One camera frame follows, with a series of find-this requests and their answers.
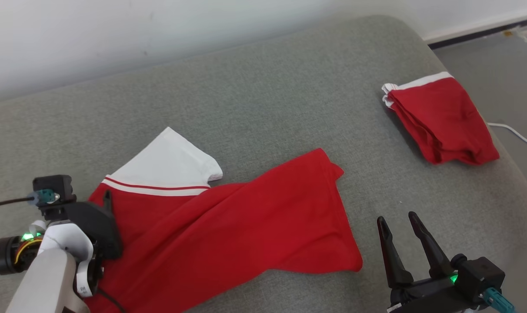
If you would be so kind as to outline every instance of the white sleeve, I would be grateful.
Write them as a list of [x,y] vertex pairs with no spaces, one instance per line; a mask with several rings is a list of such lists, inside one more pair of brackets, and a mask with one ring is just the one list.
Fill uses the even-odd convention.
[[223,177],[217,161],[167,127],[132,160],[107,176],[122,184],[180,188],[209,186]]

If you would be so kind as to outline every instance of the black cable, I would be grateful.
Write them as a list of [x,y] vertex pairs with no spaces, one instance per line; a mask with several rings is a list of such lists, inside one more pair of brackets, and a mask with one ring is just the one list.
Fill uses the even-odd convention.
[[25,202],[25,201],[31,201],[35,198],[33,198],[33,196],[29,196],[27,198],[18,198],[18,199],[12,199],[12,200],[6,200],[6,201],[1,201],[0,202],[0,206],[4,206],[5,204],[11,204],[11,203],[16,203],[16,202]]
[[120,305],[120,303],[118,303],[113,297],[109,296],[105,291],[103,291],[103,289],[97,287],[97,292],[107,298],[108,301],[111,301],[116,307],[118,307],[121,313],[126,313],[124,307],[122,307],[122,305]]

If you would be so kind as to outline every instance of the white cable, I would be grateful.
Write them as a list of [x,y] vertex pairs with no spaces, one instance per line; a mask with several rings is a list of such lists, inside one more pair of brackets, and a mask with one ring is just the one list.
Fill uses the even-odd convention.
[[493,127],[503,127],[503,128],[506,128],[510,131],[512,131],[516,136],[518,136],[520,139],[524,140],[524,142],[527,143],[527,139],[523,136],[523,135],[520,135],[520,133],[518,133],[518,131],[514,130],[511,126],[509,125],[505,125],[504,123],[488,123],[489,126],[493,126]]

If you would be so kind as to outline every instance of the black baseboard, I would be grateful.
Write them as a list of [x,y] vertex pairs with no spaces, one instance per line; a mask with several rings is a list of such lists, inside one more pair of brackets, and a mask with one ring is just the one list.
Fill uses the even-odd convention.
[[451,44],[461,43],[461,42],[464,42],[464,41],[468,41],[468,40],[472,40],[472,39],[488,36],[490,34],[495,34],[495,33],[498,33],[498,32],[502,32],[504,30],[510,30],[512,28],[516,28],[517,26],[526,26],[526,25],[527,25],[527,20],[523,20],[521,22],[507,24],[507,25],[504,25],[504,26],[496,27],[496,28],[490,28],[488,30],[483,30],[483,31],[478,32],[478,33],[466,34],[464,36],[460,36],[460,37],[457,37],[457,38],[451,38],[451,39],[440,41],[440,42],[430,43],[428,46],[430,47],[430,49],[434,50],[434,49],[437,49],[437,48],[450,46]]

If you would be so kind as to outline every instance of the red and white garment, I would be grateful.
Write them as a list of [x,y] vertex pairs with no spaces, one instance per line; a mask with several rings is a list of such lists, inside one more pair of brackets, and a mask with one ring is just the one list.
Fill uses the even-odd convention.
[[381,89],[385,105],[397,113],[429,162],[457,159],[481,165],[500,157],[474,103],[449,73]]
[[[249,183],[210,188],[222,171],[167,128],[107,176],[124,244],[100,287],[129,313],[181,312],[269,269],[359,271],[362,258],[335,185],[343,170],[321,149]],[[118,312],[104,297],[93,313]]]

